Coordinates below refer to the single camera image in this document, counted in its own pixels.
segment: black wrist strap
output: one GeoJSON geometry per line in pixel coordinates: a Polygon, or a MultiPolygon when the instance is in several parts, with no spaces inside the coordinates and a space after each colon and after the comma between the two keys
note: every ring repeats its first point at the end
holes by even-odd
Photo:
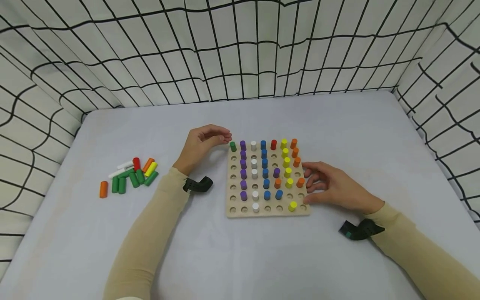
{"type": "Polygon", "coordinates": [[[188,192],[188,190],[193,192],[206,192],[212,187],[212,185],[213,181],[207,176],[205,176],[200,182],[187,178],[183,190],[186,192],[188,192]]]}
{"type": "Polygon", "coordinates": [[[365,240],[382,231],[385,231],[385,228],[376,225],[375,222],[370,219],[364,219],[358,226],[345,221],[339,230],[341,234],[350,240],[365,240]]]}

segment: white sheet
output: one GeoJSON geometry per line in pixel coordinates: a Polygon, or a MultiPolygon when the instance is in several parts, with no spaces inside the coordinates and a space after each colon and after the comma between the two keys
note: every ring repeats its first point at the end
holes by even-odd
{"type": "MultiPolygon", "coordinates": [[[[155,189],[128,186],[99,199],[100,181],[133,156],[154,157],[164,175],[188,130],[206,123],[231,129],[237,141],[297,138],[304,161],[344,169],[480,277],[480,232],[394,96],[347,93],[91,113],[0,283],[0,299],[100,299],[155,189]]],[[[192,175],[214,186],[182,216],[154,298],[419,299],[370,241],[337,232],[345,219],[358,222],[353,213],[316,206],[308,217],[227,219],[226,163],[217,149],[192,175]]]]}

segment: yellow peg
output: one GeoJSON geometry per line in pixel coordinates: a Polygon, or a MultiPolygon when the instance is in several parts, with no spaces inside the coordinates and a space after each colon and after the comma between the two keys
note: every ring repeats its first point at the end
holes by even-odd
{"type": "Polygon", "coordinates": [[[283,160],[283,167],[284,167],[284,168],[290,167],[290,157],[286,157],[286,158],[283,160]]]}
{"type": "Polygon", "coordinates": [[[292,178],[288,178],[287,179],[287,182],[285,183],[285,187],[287,189],[291,189],[292,188],[292,184],[293,184],[293,179],[292,178]]]}
{"type": "Polygon", "coordinates": [[[290,178],[290,174],[292,173],[292,169],[291,168],[286,168],[285,169],[285,173],[283,174],[283,176],[285,178],[290,178]]]}
{"type": "Polygon", "coordinates": [[[297,203],[295,201],[290,202],[290,204],[288,205],[288,210],[291,212],[294,212],[296,208],[297,208],[297,203]]]}
{"type": "Polygon", "coordinates": [[[285,157],[287,157],[287,156],[288,156],[288,148],[284,148],[284,149],[282,150],[282,157],[285,158],[285,157]]]}
{"type": "Polygon", "coordinates": [[[288,143],[287,139],[283,139],[282,144],[280,145],[280,149],[285,149],[287,147],[287,143],[288,143]]]}
{"type": "Polygon", "coordinates": [[[155,171],[155,168],[156,168],[156,167],[157,167],[157,163],[156,163],[156,162],[152,162],[152,163],[150,164],[150,166],[148,167],[147,172],[145,172],[145,176],[147,176],[147,177],[150,176],[150,175],[153,173],[153,171],[155,171]]]}

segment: hand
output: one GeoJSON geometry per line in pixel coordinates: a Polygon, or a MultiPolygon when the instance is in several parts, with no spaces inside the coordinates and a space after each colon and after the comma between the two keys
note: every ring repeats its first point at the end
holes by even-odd
{"type": "Polygon", "coordinates": [[[363,214],[373,214],[383,207],[380,198],[373,196],[344,171],[324,162],[304,162],[307,192],[324,190],[307,195],[303,203],[330,203],[363,214]]]}
{"type": "Polygon", "coordinates": [[[188,133],[185,146],[173,167],[189,176],[212,147],[228,144],[231,140],[232,134],[227,128],[213,124],[194,128],[188,133]]]}

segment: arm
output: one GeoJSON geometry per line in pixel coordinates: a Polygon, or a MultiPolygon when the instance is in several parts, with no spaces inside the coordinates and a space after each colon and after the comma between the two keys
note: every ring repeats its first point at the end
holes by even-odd
{"type": "Polygon", "coordinates": [[[108,275],[104,300],[122,297],[150,299],[156,267],[190,195],[183,190],[183,185],[190,172],[213,146],[229,141],[230,131],[215,125],[189,132],[179,159],[162,178],[152,200],[125,237],[108,275]]]}
{"type": "Polygon", "coordinates": [[[401,266],[426,299],[478,299],[480,282],[455,258],[415,228],[415,224],[385,204],[365,215],[384,232],[372,236],[375,244],[401,266]]]}
{"type": "Polygon", "coordinates": [[[480,281],[461,263],[419,232],[415,224],[370,194],[345,172],[323,162],[303,163],[309,203],[330,203],[362,212],[385,231],[372,240],[401,266],[426,299],[478,299],[480,281]]]}

